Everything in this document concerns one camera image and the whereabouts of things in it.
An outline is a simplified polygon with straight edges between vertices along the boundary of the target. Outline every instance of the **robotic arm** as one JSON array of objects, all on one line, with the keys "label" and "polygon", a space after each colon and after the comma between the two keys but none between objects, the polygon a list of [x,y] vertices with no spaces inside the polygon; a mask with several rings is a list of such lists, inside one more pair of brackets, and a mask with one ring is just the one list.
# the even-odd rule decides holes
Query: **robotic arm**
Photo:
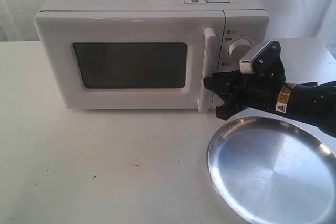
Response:
[{"label": "robotic arm", "polygon": [[277,41],[259,44],[240,60],[240,70],[214,73],[204,86],[217,94],[224,105],[216,108],[218,118],[251,107],[318,127],[336,137],[336,81],[321,84],[286,82]]}]

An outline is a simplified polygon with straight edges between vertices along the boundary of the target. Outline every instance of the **silver plate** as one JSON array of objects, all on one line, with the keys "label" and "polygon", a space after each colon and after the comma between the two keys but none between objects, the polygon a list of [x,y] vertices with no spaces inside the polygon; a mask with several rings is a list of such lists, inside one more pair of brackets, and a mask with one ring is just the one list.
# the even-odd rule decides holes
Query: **silver plate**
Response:
[{"label": "silver plate", "polygon": [[336,157],[301,128],[232,121],[211,139],[207,161],[218,193],[250,223],[336,223]]}]

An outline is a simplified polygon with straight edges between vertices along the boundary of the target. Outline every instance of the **microwave control panel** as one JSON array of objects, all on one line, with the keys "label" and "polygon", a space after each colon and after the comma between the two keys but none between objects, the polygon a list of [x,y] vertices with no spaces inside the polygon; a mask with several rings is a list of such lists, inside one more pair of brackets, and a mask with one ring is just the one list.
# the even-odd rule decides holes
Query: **microwave control panel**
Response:
[{"label": "microwave control panel", "polygon": [[263,10],[225,11],[226,21],[217,72],[239,70],[240,59],[264,41],[268,15]]}]

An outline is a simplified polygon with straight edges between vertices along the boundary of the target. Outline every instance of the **microwave window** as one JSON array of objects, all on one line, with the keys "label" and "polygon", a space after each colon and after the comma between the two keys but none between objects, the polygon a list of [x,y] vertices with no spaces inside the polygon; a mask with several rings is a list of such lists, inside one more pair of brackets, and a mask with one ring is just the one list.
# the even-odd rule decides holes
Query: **microwave window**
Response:
[{"label": "microwave window", "polygon": [[73,43],[85,87],[177,89],[185,86],[186,43]]}]

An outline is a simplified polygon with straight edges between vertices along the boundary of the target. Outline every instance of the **microwave handle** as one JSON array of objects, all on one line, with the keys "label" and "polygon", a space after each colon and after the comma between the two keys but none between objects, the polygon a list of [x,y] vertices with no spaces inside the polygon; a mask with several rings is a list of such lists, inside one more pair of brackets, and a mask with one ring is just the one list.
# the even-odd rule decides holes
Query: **microwave handle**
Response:
[{"label": "microwave handle", "polygon": [[207,112],[212,104],[213,92],[206,89],[203,85],[205,77],[212,77],[216,64],[218,63],[218,38],[213,28],[206,28],[204,31],[205,45],[204,45],[204,59],[203,71],[201,80],[201,91],[199,95],[198,111],[201,113]]}]

